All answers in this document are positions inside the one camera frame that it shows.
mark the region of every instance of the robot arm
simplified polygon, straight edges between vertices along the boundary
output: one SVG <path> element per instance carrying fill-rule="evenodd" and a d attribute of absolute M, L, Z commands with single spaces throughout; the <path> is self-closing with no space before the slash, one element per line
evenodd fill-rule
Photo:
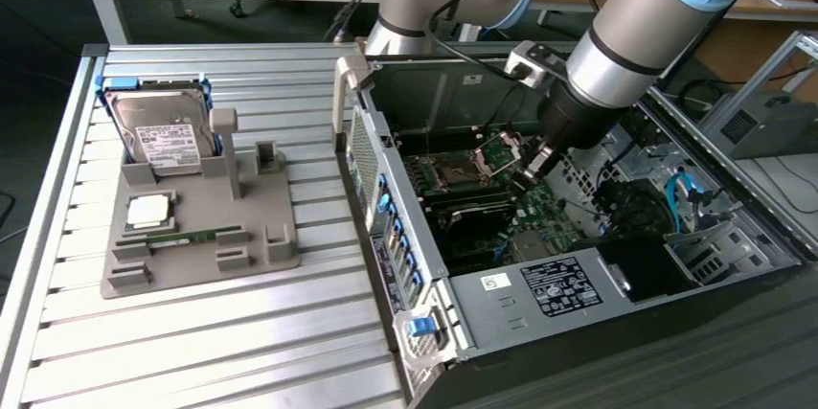
<path fill-rule="evenodd" d="M 421 25 L 445 0 L 380 0 L 379 23 L 367 54 L 421 54 L 431 43 Z M 488 28 L 511 26 L 530 0 L 461 0 L 445 18 Z M 624 109 L 636 102 L 712 16 L 732 0 L 607 0 L 539 107 L 542 143 L 518 174 L 523 193 L 568 148 L 596 144 Z M 506 71 L 536 73 L 538 48 L 526 42 Z M 534 86 L 538 80 L 524 79 Z"/>

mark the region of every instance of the aluminum table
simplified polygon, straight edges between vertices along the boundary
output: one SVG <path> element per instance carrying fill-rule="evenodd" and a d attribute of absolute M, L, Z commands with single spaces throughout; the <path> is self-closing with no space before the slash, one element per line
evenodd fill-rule
<path fill-rule="evenodd" d="M 355 46 L 87 52 L 0 320 L 0 407 L 404 407 L 331 145 L 335 61 Z M 123 148 L 95 77 L 200 73 L 239 113 L 236 147 L 275 139 L 287 155 L 303 262 L 104 300 Z"/>

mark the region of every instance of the motherboard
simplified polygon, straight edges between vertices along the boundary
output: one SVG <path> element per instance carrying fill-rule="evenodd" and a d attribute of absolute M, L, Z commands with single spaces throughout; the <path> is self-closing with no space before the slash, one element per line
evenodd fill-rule
<path fill-rule="evenodd" d="M 563 254 L 586 237 L 544 181 L 519 200 L 507 191 L 523 148 L 500 131 L 478 148 L 403 157 L 451 275 Z"/>

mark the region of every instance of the hard drive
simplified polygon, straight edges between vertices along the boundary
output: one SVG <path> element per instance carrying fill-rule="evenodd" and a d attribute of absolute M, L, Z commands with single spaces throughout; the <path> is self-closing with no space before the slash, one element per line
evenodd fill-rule
<path fill-rule="evenodd" d="M 219 140 L 199 82 L 113 84 L 101 97 L 129 163 L 148 163 L 157 176 L 200 172 L 201 158 L 219 154 Z"/>

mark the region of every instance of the warning label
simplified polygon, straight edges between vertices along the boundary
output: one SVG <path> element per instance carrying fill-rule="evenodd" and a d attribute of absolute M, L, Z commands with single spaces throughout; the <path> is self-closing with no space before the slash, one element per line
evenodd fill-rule
<path fill-rule="evenodd" d="M 575 258 L 562 259 L 520 269 L 531 294 L 548 317 L 602 304 Z"/>
<path fill-rule="evenodd" d="M 201 163 L 192 125 L 137 126 L 136 135 L 152 168 Z"/>

